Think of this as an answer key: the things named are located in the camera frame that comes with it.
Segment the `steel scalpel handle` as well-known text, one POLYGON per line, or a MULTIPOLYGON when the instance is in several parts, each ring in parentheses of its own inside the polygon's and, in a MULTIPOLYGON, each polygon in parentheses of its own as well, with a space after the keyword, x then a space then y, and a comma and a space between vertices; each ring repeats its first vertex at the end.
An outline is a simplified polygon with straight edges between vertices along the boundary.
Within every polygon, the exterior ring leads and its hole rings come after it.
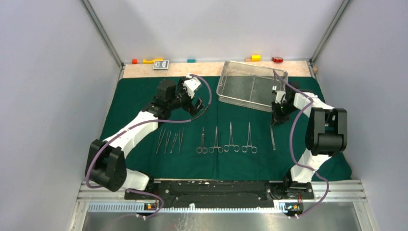
POLYGON ((273 132, 272 126, 270 126, 270 135, 271 135, 272 148, 275 151, 276 150, 276 142, 275 142, 275 139, 274 139, 274 132, 273 132))

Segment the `steel tweezers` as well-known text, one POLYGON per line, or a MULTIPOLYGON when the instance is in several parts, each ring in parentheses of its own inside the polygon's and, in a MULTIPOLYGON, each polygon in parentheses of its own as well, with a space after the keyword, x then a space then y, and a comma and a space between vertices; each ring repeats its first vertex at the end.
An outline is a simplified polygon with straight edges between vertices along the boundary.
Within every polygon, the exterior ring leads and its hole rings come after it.
POLYGON ((183 128, 180 128, 179 129, 179 133, 178 133, 178 153, 180 153, 181 152, 181 146, 182 146, 182 140, 183 140, 183 134, 184 134, 184 129, 183 128))
POLYGON ((163 138, 164 138, 164 135, 165 135, 165 133, 166 133, 166 129, 161 129, 160 130, 160 133, 159 133, 159 138, 158 138, 158 142, 157 142, 157 147, 156 147, 156 154, 159 152, 159 149, 160 149, 160 146, 161 146, 161 143, 162 143, 162 140, 163 140, 163 138))
POLYGON ((175 147, 175 145, 176 145, 177 138, 178 138, 178 134, 175 134, 175 135, 174 135, 174 138, 173 138, 173 141, 172 141, 170 153, 173 153, 174 147, 175 147))
POLYGON ((166 135, 166 141, 165 141, 165 149, 164 149, 164 153, 166 153, 167 152, 167 149, 168 149, 168 144, 169 144, 169 140, 170 140, 170 138, 171 138, 171 131, 169 130, 168 132, 167 132, 167 135, 166 135))

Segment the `metal mesh instrument tray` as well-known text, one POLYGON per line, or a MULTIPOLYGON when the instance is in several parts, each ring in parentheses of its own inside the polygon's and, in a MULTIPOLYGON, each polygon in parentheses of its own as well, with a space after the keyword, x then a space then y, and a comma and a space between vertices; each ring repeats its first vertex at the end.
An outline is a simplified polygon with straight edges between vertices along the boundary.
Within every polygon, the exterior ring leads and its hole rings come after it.
POLYGON ((277 73, 285 81, 288 72, 282 69, 245 64, 236 61, 224 63, 216 93, 224 103, 272 112, 273 91, 284 91, 285 84, 274 77, 277 73))

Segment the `surgical scissors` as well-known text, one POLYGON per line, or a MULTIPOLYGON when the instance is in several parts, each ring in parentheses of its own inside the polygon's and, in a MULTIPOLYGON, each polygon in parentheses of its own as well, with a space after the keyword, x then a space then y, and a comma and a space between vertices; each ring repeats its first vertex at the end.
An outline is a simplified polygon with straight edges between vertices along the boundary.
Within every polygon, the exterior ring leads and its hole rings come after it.
POLYGON ((201 136, 200 136, 200 146, 196 148, 196 152, 198 154, 206 154, 208 153, 208 148, 204 146, 205 143, 205 130, 202 128, 201 136))

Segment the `ring-handled forceps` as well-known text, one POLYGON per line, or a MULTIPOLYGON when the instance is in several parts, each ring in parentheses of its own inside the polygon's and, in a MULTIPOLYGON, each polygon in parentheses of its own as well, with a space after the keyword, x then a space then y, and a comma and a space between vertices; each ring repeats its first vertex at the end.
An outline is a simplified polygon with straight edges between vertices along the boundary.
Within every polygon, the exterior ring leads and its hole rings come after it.
POLYGON ((252 143, 252 133, 251 133, 251 123, 248 123, 248 134, 247 134, 247 144, 243 145, 241 148, 243 153, 247 153, 248 151, 250 151, 253 154, 256 154, 258 149, 256 146, 253 146, 252 143))
POLYGON ((218 153, 224 152, 224 148, 220 146, 218 143, 218 126, 216 126, 216 129, 215 129, 214 144, 213 146, 209 147, 209 153, 214 153, 214 152, 218 152, 218 153))

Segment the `dark green surgical drape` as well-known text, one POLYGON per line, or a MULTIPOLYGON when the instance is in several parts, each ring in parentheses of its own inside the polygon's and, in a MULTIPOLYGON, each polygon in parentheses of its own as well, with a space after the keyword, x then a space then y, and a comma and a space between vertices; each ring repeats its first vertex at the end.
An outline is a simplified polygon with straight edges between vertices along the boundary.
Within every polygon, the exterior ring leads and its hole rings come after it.
POLYGON ((216 93, 218 81, 217 76, 206 77, 208 84, 197 92, 209 106, 203 116, 192 120, 190 114, 182 109, 172 111, 172 123, 165 123, 147 135, 126 157, 126 166, 157 179, 282 180, 293 166, 292 157, 300 158, 306 148, 308 117, 293 112, 290 121, 272 127, 276 142, 274 151, 270 135, 271 113, 220 102, 216 93), (202 128, 205 130, 205 147, 213 146, 216 126, 219 145, 228 144, 230 122, 234 143, 239 146, 246 145, 248 123, 251 123, 252 143, 258 149, 256 154, 196 152, 202 128), (156 154, 162 128, 166 129, 166 133, 156 154), (178 153, 178 137, 173 153, 170 153, 174 135, 179 134, 180 128, 184 129, 181 152, 178 153), (164 153, 169 130, 171 138, 164 153))

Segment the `surgical forceps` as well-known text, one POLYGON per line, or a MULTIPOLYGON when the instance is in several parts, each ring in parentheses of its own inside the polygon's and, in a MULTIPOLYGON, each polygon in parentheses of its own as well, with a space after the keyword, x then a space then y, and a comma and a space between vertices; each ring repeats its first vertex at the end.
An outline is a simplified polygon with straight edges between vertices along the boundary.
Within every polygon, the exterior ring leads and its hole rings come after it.
POLYGON ((233 150, 234 152, 238 152, 240 150, 240 147, 234 143, 234 138, 233 138, 233 130, 232 130, 232 123, 229 123, 229 143, 224 145, 224 151, 229 152, 230 150, 233 150))

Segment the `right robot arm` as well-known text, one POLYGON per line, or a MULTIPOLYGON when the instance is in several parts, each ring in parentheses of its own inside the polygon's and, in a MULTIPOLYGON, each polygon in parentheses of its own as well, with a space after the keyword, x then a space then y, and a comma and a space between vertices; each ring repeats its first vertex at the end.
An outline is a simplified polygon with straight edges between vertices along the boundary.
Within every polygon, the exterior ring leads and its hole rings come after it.
POLYGON ((306 149, 288 171, 282 192, 295 198, 311 182, 320 166, 345 150, 347 146, 347 111, 324 103, 316 94, 301 91, 293 82, 285 90, 272 91, 272 121, 280 125, 289 120, 290 114, 299 110, 308 117, 305 134, 306 149))

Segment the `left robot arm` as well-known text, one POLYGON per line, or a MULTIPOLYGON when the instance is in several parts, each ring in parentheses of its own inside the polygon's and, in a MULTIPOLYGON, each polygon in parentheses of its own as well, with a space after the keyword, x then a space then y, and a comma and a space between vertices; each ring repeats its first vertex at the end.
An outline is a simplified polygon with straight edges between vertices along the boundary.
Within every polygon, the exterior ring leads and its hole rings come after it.
POLYGON ((187 74, 175 82, 162 80, 150 101, 127 125, 114 135, 94 140, 89 147, 85 178, 89 188, 106 188, 112 192, 120 189, 136 190, 143 199, 152 197, 154 186, 148 175, 126 166, 126 157, 150 133, 164 123, 172 123, 171 112, 179 108, 195 120, 204 111, 203 100, 193 103, 196 91, 208 83, 200 76, 187 74))

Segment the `red toy block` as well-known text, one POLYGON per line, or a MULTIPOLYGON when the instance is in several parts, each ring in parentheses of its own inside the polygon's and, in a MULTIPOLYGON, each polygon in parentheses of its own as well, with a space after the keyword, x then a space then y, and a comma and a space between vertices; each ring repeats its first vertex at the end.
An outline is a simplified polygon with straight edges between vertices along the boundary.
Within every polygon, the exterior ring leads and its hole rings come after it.
POLYGON ((282 57, 279 56, 274 56, 271 59, 274 63, 282 63, 284 61, 284 59, 282 57))

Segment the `playing card box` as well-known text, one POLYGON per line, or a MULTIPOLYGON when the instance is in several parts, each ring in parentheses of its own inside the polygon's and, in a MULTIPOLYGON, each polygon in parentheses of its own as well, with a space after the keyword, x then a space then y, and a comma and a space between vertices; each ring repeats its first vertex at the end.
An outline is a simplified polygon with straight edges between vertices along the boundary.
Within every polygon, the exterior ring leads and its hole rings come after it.
POLYGON ((155 60, 153 63, 153 70, 168 70, 169 60, 155 60))

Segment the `yellow wooden block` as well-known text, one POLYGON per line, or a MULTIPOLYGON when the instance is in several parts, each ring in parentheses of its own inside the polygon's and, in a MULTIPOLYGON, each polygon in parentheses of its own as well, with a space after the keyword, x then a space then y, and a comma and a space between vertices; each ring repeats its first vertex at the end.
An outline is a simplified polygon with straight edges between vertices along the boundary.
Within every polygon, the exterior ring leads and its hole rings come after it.
POLYGON ((252 62, 259 62, 260 60, 261 60, 261 55, 260 54, 251 55, 251 61, 252 62))

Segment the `yellow toy piece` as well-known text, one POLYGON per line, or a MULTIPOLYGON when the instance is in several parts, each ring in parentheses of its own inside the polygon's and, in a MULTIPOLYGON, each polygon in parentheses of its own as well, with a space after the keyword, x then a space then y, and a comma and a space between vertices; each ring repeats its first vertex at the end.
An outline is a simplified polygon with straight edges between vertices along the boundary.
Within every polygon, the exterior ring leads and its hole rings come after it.
POLYGON ((150 59, 150 60, 143 59, 142 63, 143 64, 153 64, 155 61, 162 61, 162 60, 163 60, 163 58, 154 58, 154 59, 150 59))

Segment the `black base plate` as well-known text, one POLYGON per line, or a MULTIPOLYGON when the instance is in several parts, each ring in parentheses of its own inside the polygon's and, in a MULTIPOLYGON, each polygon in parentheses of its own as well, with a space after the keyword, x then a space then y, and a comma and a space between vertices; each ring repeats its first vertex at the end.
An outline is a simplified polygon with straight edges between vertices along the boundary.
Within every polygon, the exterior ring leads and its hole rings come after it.
POLYGON ((164 201, 164 208, 272 208, 278 200, 314 199, 311 183, 289 187, 282 181, 252 180, 162 180, 147 187, 151 195, 125 192, 126 200, 164 201))

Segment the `aluminium frame rail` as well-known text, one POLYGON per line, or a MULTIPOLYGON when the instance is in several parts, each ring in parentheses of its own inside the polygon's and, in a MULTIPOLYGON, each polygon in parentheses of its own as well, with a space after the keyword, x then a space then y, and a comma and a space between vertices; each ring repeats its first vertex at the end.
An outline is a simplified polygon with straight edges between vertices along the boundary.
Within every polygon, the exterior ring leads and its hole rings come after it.
MULTIPOLYGON (((217 180, 162 180, 148 187, 149 193, 159 195, 163 199, 180 199, 182 196, 247 196, 257 200, 271 198, 273 200, 296 200, 298 195, 293 192, 288 196, 278 181, 217 181, 217 180)), ((105 188, 91 189, 84 183, 80 186, 78 200, 119 201, 135 200, 136 195, 125 189, 112 192, 105 188)), ((326 202, 366 201, 367 196, 358 180, 341 180, 326 184, 312 182, 303 191, 301 198, 307 202, 318 201, 325 197, 326 202)))

